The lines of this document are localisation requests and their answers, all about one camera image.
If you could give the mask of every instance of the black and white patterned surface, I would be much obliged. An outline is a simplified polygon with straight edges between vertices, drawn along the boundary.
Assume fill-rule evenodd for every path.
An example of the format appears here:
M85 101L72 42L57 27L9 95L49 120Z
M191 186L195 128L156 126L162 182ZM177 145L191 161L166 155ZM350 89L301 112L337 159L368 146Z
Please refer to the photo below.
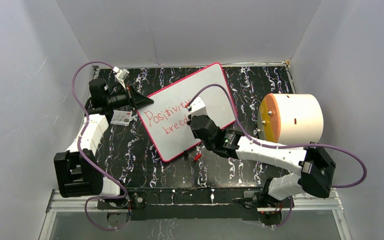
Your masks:
M172 84L199 67L131 68L126 83L139 93L149 94ZM292 93L283 66L224 67L239 120L255 134L258 108L269 93ZM99 77L114 81L110 69L101 69ZM238 129L236 123L230 128ZM194 157L202 157L194 162ZM234 188L263 186L267 178L280 177L286 170L253 160L222 158L197 146L189 156L162 162L140 118L133 113L129 126L110 125L96 152L101 168L128 188Z

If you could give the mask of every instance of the small card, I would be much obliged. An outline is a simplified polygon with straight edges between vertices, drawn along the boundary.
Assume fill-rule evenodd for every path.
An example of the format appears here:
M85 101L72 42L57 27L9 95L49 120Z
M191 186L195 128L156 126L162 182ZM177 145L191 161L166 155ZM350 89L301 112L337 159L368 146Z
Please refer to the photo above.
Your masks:
M131 120L131 111L114 110L114 115L112 115L111 124L128 126Z

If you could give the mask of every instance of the white wall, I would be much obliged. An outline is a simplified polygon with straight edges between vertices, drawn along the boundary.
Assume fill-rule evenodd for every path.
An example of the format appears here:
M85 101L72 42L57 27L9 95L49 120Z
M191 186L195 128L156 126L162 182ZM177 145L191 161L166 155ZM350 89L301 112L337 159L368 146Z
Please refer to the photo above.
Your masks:
M2 240L39 237L57 187L54 155L74 139L81 118L71 78L87 61L54 0L0 0ZM84 101L88 70L78 83Z
M321 0L56 0L86 55L120 66L290 60Z
M339 191L353 239L384 239L384 2L324 0L291 61L298 93L320 102L322 143L345 147L367 165L361 185ZM361 168L334 153L335 184Z

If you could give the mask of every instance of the red whiteboard frame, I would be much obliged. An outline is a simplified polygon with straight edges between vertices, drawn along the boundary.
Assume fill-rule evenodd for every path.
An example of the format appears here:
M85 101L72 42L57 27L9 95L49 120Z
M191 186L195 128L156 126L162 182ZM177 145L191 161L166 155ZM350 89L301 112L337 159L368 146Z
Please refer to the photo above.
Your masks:
M197 74L197 73L199 73L199 72L201 72L201 71L203 71L203 70L205 70L205 69L207 69L207 68L209 68L209 67L211 67L211 66L213 66L213 65L219 65L219 66L220 66L221 72L223 73L224 80L226 81L227 91L228 91L228 93L229 93L229 95L230 95L230 98L231 98L232 101L233 101L233 96L232 96L232 93L231 93L231 88L229 87L229 83L228 83L228 80L227 80L227 78L226 78L225 72L223 71L223 67L222 67L222 65L221 65L219 62L214 62L214 63L212 63L212 64L210 64L210 65L204 67L203 69L199 69L198 71L196 71L196 72L194 72L194 73L192 73L192 74L190 74L190 75L188 75L188 76L185 76L184 78L182 78L182 79L180 79L180 80L178 80L178 81L176 81L176 82L173 82L172 84L170 84L170 85L168 85L168 86L165 86L165 87L161 88L160 90L158 90L158 91L156 91L156 92L154 92L154 93L151 93L150 95L148 95L148 98L149 98L149 97L152 97L153 95L155 95L155 94L157 94L157 93L159 93L159 92L161 92L161 91L163 91L163 90L165 90L165 89L168 89L169 87L171 87L171 86L173 86L173 85L175 85L175 84L177 84L177 83L180 83L181 81L183 81L183 80L185 80L185 79L187 79L187 78L189 78L189 77L191 77L191 76L193 76L193 75L195 75L195 74ZM235 108L234 110L235 110L235 114L238 115L238 110L237 110L236 108ZM145 124L144 120L142 119L141 114L139 113L138 110L136 110L136 112L137 112L137 115L139 115L139 118L140 118L140 120L142 121L142 124L143 124L143 126L145 127L146 132L148 133L149 137L151 138L151 141L152 141L152 143L153 143L153 145L154 145L156 151L158 152L159 157L161 158L161 160L162 160L163 162L168 163L168 162L172 161L173 159L178 158L180 155L183 154L183 152L181 152L181 153L177 154L176 156L172 157L172 158L169 159L169 160L164 160L164 159L161 157L160 150L158 149L157 145L156 145L155 142L154 142L154 139L152 138L150 132L148 131L148 127L147 127L147 125ZM231 123L227 124L226 126L222 127L222 129L226 128L227 126L231 125L231 124L234 123L234 122L235 122L235 120L233 120ZM188 149L185 149L185 151L190 150L191 148L197 146L197 145L200 144L200 143L201 143L201 141L199 141L198 143L192 145L192 146L189 147Z

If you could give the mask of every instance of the whiteboard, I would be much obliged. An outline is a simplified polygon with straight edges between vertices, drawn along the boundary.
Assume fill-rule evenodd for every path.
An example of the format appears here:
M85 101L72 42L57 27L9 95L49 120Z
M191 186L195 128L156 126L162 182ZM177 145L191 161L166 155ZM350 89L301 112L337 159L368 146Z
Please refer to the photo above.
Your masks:
M137 110L161 159L169 162L201 141L195 139L191 128L186 124L188 110L186 104L203 87L220 84L232 94L220 63L213 63L148 97L154 103ZM235 121L228 98L219 87L210 87L200 95L204 101L208 116L220 128Z

